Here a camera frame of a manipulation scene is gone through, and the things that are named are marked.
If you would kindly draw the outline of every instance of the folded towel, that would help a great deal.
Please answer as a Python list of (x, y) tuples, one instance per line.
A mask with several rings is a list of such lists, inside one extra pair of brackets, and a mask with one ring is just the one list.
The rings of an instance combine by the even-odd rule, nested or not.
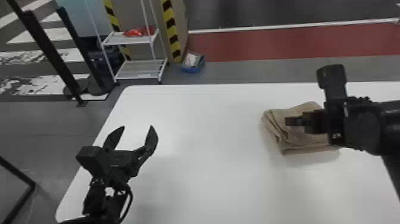
[(276, 137), (281, 152), (289, 150), (301, 151), (325, 151), (335, 150), (337, 147), (329, 146), (326, 134), (311, 135), (304, 133), (304, 127), (289, 127), (285, 125), (285, 117), (296, 117), (303, 112), (319, 110), (316, 102), (304, 104), (289, 109), (271, 109), (264, 112), (261, 120), (266, 128)]

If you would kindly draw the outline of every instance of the shelf rack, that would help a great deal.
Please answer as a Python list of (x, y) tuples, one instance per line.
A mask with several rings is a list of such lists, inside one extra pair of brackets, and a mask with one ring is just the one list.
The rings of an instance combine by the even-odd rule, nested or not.
[[(147, 12), (146, 12), (144, 1), (140, 0), (140, 4), (141, 4), (142, 12), (143, 12), (143, 18), (145, 21), (145, 28), (147, 29), (147, 33), (150, 33), (149, 22), (148, 22), (148, 18), (147, 18)], [(89, 16), (92, 20), (96, 34), (98, 35), (98, 39), (99, 39), (99, 42), (101, 43), (101, 48), (102, 48), (104, 58), (107, 62), (107, 66), (110, 70), (110, 73), (112, 74), (114, 82), (117, 82), (117, 79), (158, 79), (158, 83), (161, 84), (161, 79), (163, 77), (164, 69), (168, 63), (168, 59), (167, 59), (167, 54), (166, 54), (165, 47), (164, 47), (164, 42), (160, 36), (160, 30), (157, 25), (157, 17), (154, 13), (154, 7), (152, 4), (152, 1), (149, 1), (149, 4), (150, 4), (151, 14), (153, 16), (155, 28), (156, 28), (155, 33), (153, 35), (127, 37), (127, 36), (123, 35), (123, 32), (112, 31), (103, 41), (101, 41), (100, 34), (98, 32), (98, 29), (97, 29), (94, 19), (93, 19), (93, 15), (90, 13), (88, 3), (86, 2), (86, 7), (87, 7), (87, 10), (89, 11)], [(162, 59), (157, 59), (155, 56), (155, 51), (154, 51), (154, 42), (158, 38), (161, 41), (161, 46), (162, 46), (162, 50), (164, 53), (164, 58), (162, 58)], [(125, 62), (119, 68), (118, 72), (114, 73), (114, 70), (111, 67), (111, 63), (107, 56), (107, 52), (106, 52), (105, 48), (107, 46), (118, 46), (119, 49), (121, 49), (122, 45), (126, 46), (126, 45), (139, 45), (139, 44), (149, 44), (150, 45), (152, 58), (149, 60), (141, 60), (141, 61), (128, 60), (126, 58), (126, 56), (123, 54)]]

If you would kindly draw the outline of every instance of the white floor marking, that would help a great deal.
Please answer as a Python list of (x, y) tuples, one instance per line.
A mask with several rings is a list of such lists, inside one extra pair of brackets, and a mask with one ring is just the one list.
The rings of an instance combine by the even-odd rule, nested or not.
[(276, 29), (291, 29), (291, 28), (305, 28), (305, 27), (319, 27), (319, 26), (349, 26), (358, 24), (397, 23), (398, 21), (399, 18), (379, 18), (379, 19), (335, 21), (335, 22), (322, 22), (322, 23), (287, 24), (287, 25), (275, 25), (275, 26), (232, 27), (232, 28), (222, 28), (222, 29), (219, 28), (219, 29), (190, 30), (189, 34), (227, 33), (227, 32), (239, 32), (239, 31), (249, 31), (249, 30), (276, 30)]
[(61, 21), (57, 13), (53, 13), (42, 20), (42, 23)]
[[(58, 49), (61, 58), (66, 62), (84, 61), (77, 48)], [(0, 52), (0, 66), (13, 64), (31, 64), (47, 61), (41, 50)]]
[[(35, 2), (29, 3), (29, 4), (25, 5), (24, 7), (22, 7), (22, 10), (23, 11), (35, 10), (51, 1), (53, 1), (53, 0), (37, 0)], [(9, 14), (1, 17), (0, 18), (0, 29), (16, 20), (18, 20), (18, 16), (15, 13), (9, 13)]]
[[(72, 39), (67, 28), (51, 28), (51, 29), (44, 29), (44, 30), (51, 41), (66, 41), (66, 40)], [(30, 33), (27, 30), (25, 30), (24, 32), (20, 33), (18, 36), (14, 37), (10, 41), (8, 41), (7, 44), (29, 43), (29, 42), (34, 42), (34, 41), (35, 40), (32, 38)]]
[[(73, 74), (75, 79), (86, 79), (89, 74)], [(0, 83), (0, 94), (5, 91), (12, 91), (10, 94), (15, 96), (32, 95), (62, 95), (65, 83), (58, 75), (38, 76), (36, 78), (13, 77), (4, 79)], [(108, 94), (93, 96), (82, 94), (83, 100), (105, 100)]]

